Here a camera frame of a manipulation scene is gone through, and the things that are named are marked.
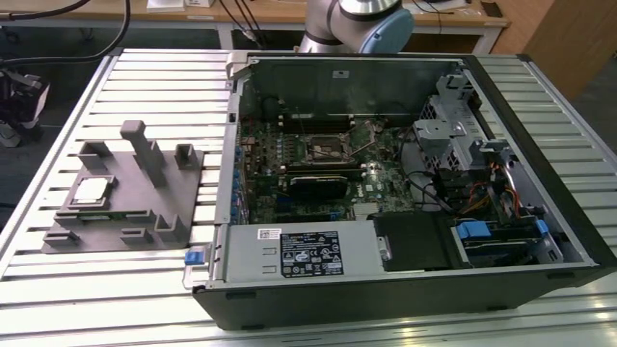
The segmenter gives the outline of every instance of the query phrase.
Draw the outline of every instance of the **gray parts holder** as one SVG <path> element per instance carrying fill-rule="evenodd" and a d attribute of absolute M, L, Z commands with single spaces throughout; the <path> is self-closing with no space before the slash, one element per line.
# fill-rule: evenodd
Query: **gray parts holder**
<path fill-rule="evenodd" d="M 203 153 L 190 144 L 161 152 L 142 121 L 125 121 L 134 152 L 84 142 L 84 166 L 68 192 L 42 253 L 180 249 L 190 238 Z"/>

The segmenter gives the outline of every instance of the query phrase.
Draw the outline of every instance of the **cpu socket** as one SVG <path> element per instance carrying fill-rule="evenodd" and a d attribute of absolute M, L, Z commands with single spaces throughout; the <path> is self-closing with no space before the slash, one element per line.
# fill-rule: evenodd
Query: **cpu socket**
<path fill-rule="evenodd" d="M 307 137 L 305 163 L 309 164 L 346 164 L 353 163 L 349 156 L 349 145 L 339 135 L 319 135 Z"/>

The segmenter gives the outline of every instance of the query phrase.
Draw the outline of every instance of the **circuit board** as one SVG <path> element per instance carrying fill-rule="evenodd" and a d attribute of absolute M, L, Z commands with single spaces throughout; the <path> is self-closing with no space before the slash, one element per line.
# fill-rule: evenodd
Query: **circuit board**
<path fill-rule="evenodd" d="M 274 123 L 258 121 L 242 125 L 250 224 L 357 220 L 365 218 L 357 215 L 358 207 L 373 213 L 413 210 L 395 160 L 399 130 L 383 129 L 374 119 L 358 123 L 341 134 L 285 134 Z M 291 171 L 295 166 L 310 169 Z M 315 201 L 290 197 L 294 177 L 333 175 L 349 178 L 343 197 Z"/>

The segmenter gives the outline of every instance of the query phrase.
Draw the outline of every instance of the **floor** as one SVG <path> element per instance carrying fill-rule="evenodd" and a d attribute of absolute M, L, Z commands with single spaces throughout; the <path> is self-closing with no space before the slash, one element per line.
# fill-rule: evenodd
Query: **floor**
<path fill-rule="evenodd" d="M 0 59 L 17 56 L 84 56 L 100 51 L 112 41 L 110 29 L 92 31 L 61 28 L 14 28 L 21 43 L 10 44 L 0 35 Z M 273 49 L 290 49 L 301 40 L 301 33 L 267 33 Z M 238 48 L 253 48 L 238 33 Z M 125 48 L 219 48 L 215 32 L 210 30 L 129 30 L 121 43 Z M 41 141 L 26 146 L 5 149 L 0 146 L 0 206 L 18 202 L 28 183 L 38 169 L 61 125 L 88 84 L 96 63 L 70 66 L 28 67 L 26 72 L 49 79 L 52 88 L 46 107 L 40 117 L 44 126 Z M 610 60 L 583 94 L 573 102 L 574 107 L 593 126 L 609 147 L 617 152 L 614 123 L 617 115 L 617 60 Z M 10 210 L 0 207 L 0 227 L 10 216 Z"/>

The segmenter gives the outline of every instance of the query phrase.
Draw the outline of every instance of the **desk leg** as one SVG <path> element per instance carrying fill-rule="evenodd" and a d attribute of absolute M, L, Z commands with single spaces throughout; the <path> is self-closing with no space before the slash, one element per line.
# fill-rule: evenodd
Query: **desk leg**
<path fill-rule="evenodd" d="M 473 48 L 473 54 L 489 54 L 493 49 L 494 43 L 499 37 L 502 27 L 486 27 L 483 34 L 479 36 L 478 43 Z"/>
<path fill-rule="evenodd" d="M 221 49 L 231 50 L 233 49 L 233 37 L 231 37 L 233 24 L 231 23 L 217 23 L 215 30 L 218 32 L 218 41 L 221 42 Z"/>

